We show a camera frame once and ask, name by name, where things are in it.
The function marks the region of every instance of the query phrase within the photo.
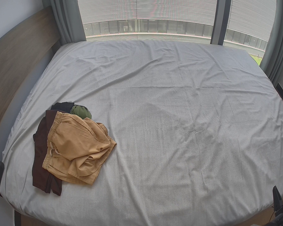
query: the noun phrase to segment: curtain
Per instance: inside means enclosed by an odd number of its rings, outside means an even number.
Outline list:
[[[277,0],[275,21],[260,67],[276,86],[283,68],[283,0]]]
[[[43,7],[51,6],[61,34],[61,45],[86,41],[78,0],[42,0]]]

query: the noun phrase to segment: wooden bed frame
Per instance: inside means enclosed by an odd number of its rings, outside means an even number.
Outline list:
[[[22,21],[0,39],[0,122],[24,79],[59,39],[51,7]]]

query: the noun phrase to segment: clothing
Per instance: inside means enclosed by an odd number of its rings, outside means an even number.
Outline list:
[[[82,119],[85,119],[86,117],[91,119],[92,117],[89,110],[85,106],[81,106],[81,105],[74,105],[70,111],[70,114],[77,115]]]
[[[92,185],[115,145],[102,123],[57,112],[42,167],[64,181]]]
[[[46,111],[45,117],[42,118],[37,132],[33,135],[35,142],[35,159],[33,162],[32,176],[33,186],[38,187],[46,193],[61,195],[62,181],[52,175],[49,171],[42,168],[44,158],[47,153],[47,136],[54,122],[57,110]]]
[[[54,105],[51,106],[51,110],[61,110],[64,111],[66,113],[70,113],[72,107],[75,104],[73,102],[62,102],[62,103],[55,103]]]

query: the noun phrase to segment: white bed sheet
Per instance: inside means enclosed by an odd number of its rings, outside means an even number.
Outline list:
[[[89,108],[117,142],[93,186],[32,186],[34,141],[56,102]],[[52,225],[232,225],[283,193],[283,101],[224,46],[105,41],[58,50],[3,152],[0,192]]]

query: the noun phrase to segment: green grass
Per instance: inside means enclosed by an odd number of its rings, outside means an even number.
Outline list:
[[[262,58],[261,57],[258,57],[258,56],[255,56],[255,55],[251,55],[253,57],[253,59],[257,62],[258,65],[260,65],[261,61],[262,61]]]

